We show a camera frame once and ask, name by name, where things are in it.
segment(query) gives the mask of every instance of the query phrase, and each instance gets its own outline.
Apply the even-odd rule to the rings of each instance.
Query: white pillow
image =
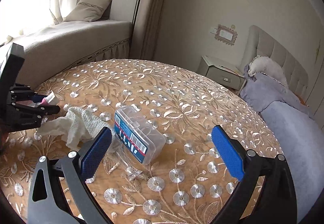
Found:
[[[268,57],[255,57],[250,62],[248,74],[250,77],[254,76],[257,72],[263,73],[281,83],[284,87],[288,88],[287,79],[282,70],[282,67],[271,58]]]
[[[101,18],[111,0],[80,0],[64,21],[93,22]]]

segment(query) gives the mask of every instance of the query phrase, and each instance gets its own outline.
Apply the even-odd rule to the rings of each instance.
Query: drawer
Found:
[[[235,90],[240,89],[240,77],[224,70],[210,66],[206,77],[223,86],[228,86]]]

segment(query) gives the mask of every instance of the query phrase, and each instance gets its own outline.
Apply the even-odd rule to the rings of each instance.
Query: paper towel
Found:
[[[103,127],[108,127],[112,134],[111,145],[107,152],[114,152],[113,146],[116,145],[114,142],[119,142],[114,128],[93,115],[90,110],[83,110],[80,107],[70,107],[65,117],[43,123],[37,130],[37,134],[62,135],[66,146],[78,151],[79,141],[86,142],[94,139]]]

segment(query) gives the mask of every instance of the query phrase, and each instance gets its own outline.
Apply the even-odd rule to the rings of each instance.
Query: plastic storage box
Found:
[[[119,139],[143,165],[161,152],[165,137],[132,106],[115,111],[115,131]]]

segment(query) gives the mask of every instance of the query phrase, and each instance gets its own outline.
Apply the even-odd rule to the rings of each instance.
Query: embroidered tablecloth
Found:
[[[41,94],[51,90],[60,99],[57,116],[65,115],[69,106],[79,106],[113,125],[116,108],[132,105],[166,137],[162,152],[148,166],[124,149],[133,166],[143,171],[135,180],[129,181],[124,169],[107,156],[87,180],[114,223],[210,223],[237,184],[211,142],[217,124],[260,156],[282,153],[247,103],[216,82],[175,66],[126,59],[93,62],[60,73],[37,89]],[[0,157],[1,188],[24,220],[38,158],[69,152],[61,137],[35,132],[10,133]],[[244,215],[251,213],[262,182],[260,178]],[[82,217],[64,179],[61,184],[72,212]]]

